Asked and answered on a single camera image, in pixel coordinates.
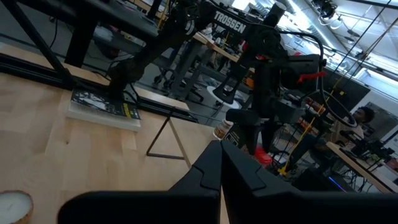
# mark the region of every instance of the metal frame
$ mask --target metal frame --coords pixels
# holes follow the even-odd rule
[[[159,138],[160,134],[162,134],[162,131],[163,131],[164,127],[166,127],[166,124],[170,121],[170,118],[172,117],[173,113],[174,113],[176,110],[178,110],[176,107],[173,107],[173,108],[170,110],[170,113],[169,113],[169,115],[167,116],[166,120],[163,122],[162,127],[160,127],[160,129],[159,129],[159,131],[157,132],[157,134],[156,134],[154,140],[152,140],[150,146],[148,147],[148,150],[147,150],[147,152],[146,152],[146,155],[147,155],[147,156],[159,157],[159,158],[166,158],[166,159],[181,159],[181,160],[185,160],[185,158],[182,157],[182,156],[171,156],[171,155],[164,155],[164,154],[158,154],[158,153],[151,153],[151,152],[150,152],[150,150],[152,149],[152,147],[154,147],[154,144],[156,143],[156,140]],[[191,114],[195,114],[195,115],[198,115],[198,116],[207,118],[208,120],[209,120],[209,119],[212,119],[212,120],[218,121],[216,118],[212,118],[212,117],[209,117],[209,116],[203,116],[203,115],[196,114],[196,113],[192,113],[192,112],[191,112]]]

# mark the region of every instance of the ceiling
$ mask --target ceiling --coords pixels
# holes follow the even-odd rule
[[[283,22],[287,24],[287,29],[289,30],[296,31],[298,29],[299,32],[310,31],[310,33],[318,37],[323,42],[323,45],[327,45],[330,48],[341,52],[340,56],[336,55],[333,57],[339,56],[342,58],[359,39],[358,37],[353,37],[347,33],[347,31],[352,29],[358,35],[362,35],[369,25],[371,25],[373,19],[376,18],[380,11],[382,11],[383,7],[380,5],[388,3],[389,0],[331,0],[332,4],[337,6],[336,13],[329,21],[323,22],[334,22],[325,26],[323,26],[318,20],[320,14],[317,9],[312,6],[312,0],[234,0],[232,6],[239,6],[242,10],[248,10],[247,5],[249,3],[271,7],[275,1],[285,4],[287,6],[287,13],[290,12],[291,15],[294,15],[289,18],[291,19],[290,24],[281,20],[279,25],[282,25]],[[358,3],[356,1],[366,2],[367,4]],[[398,0],[392,0],[390,5],[398,8]],[[366,31],[363,37],[356,44],[356,47],[351,51],[352,57],[346,62],[352,65],[356,64],[356,59],[354,58],[353,60],[353,57],[357,53],[361,51],[367,51],[367,53],[369,53],[368,50],[370,46],[375,43],[381,34],[397,18],[397,9],[387,8],[383,10],[381,15],[376,18],[372,26]],[[354,42],[349,43],[345,37],[351,37],[354,39]],[[303,53],[307,53],[308,51],[316,53],[318,50],[316,45],[308,44],[307,41],[305,41],[305,44],[302,45],[302,47],[298,47],[296,44],[297,38],[289,37],[284,38],[284,40],[286,45],[293,47],[293,50],[302,50]],[[366,62],[367,63],[364,63],[363,66],[373,70],[381,68],[384,70],[381,72],[383,75],[394,80],[398,80],[398,24],[392,26],[389,32],[379,41],[372,52],[366,57]]]
[[[372,20],[376,18],[382,7],[372,6],[370,4],[362,4],[354,1],[332,0],[333,4],[337,5],[336,14],[331,19],[334,21],[340,16],[342,25],[337,29],[331,29],[327,26],[337,39],[347,48],[352,48],[354,43],[349,43],[344,36],[351,37],[355,41],[357,37],[353,37],[347,33],[348,29],[352,29],[359,35],[368,28]],[[387,3],[388,0],[372,0],[372,2]],[[398,6],[398,0],[391,1],[391,5]],[[373,25],[364,34],[361,40],[356,45],[354,52],[367,50],[372,43],[398,18],[398,10],[385,9],[381,15],[375,20]],[[340,21],[335,21],[331,25],[338,26]],[[316,26],[322,26],[319,21],[316,21]],[[398,74],[398,24],[394,25],[389,32],[381,39],[377,46],[369,55],[367,62],[373,63],[386,70],[390,70]]]

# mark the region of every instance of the black book cover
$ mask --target black book cover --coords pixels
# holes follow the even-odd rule
[[[86,90],[74,89],[72,91],[71,101],[116,116],[140,119],[138,110],[134,105],[123,103],[122,101]]]

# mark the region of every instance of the wooden table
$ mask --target wooden table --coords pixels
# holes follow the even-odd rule
[[[353,159],[350,156],[347,156],[344,152],[340,150],[339,145],[328,142],[326,144],[329,149],[331,149],[340,159],[342,159],[345,163],[347,163],[352,169],[361,174],[364,178],[366,178],[371,184],[373,184],[377,189],[379,189],[383,193],[398,193],[398,185],[393,183],[393,181],[389,180],[382,173],[374,170],[370,172],[366,170],[370,167],[368,163],[361,159]]]
[[[0,191],[34,200],[30,223],[55,223],[60,206],[91,190],[167,190],[185,161],[147,157],[165,117],[140,111],[138,133],[66,118],[71,93],[0,73]],[[152,148],[182,156],[171,127]]]
[[[178,118],[171,118],[170,125],[189,167],[195,163],[200,154],[206,149],[207,145],[209,145],[212,140],[216,140],[213,135],[214,128],[210,126],[195,124]],[[220,223],[229,223],[222,191]]]
[[[215,52],[221,54],[222,56],[230,59],[233,62],[237,62],[239,60],[239,57],[236,55],[231,55],[230,53],[226,52],[222,48],[218,47],[213,40],[209,39],[208,37],[204,36],[203,34],[197,32],[193,38],[203,44],[206,44],[211,50],[214,50]],[[254,68],[249,69],[250,72],[255,72]]]

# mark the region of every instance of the red part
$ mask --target red part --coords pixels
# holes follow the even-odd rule
[[[254,151],[254,157],[259,161],[261,165],[264,167],[268,167],[272,164],[272,158],[268,153],[266,153],[261,146],[256,147],[256,151]]]
[[[298,78],[297,83],[302,83],[304,80],[316,79],[318,77],[324,77],[326,75],[325,71],[317,72],[313,74],[301,74],[300,78]]]

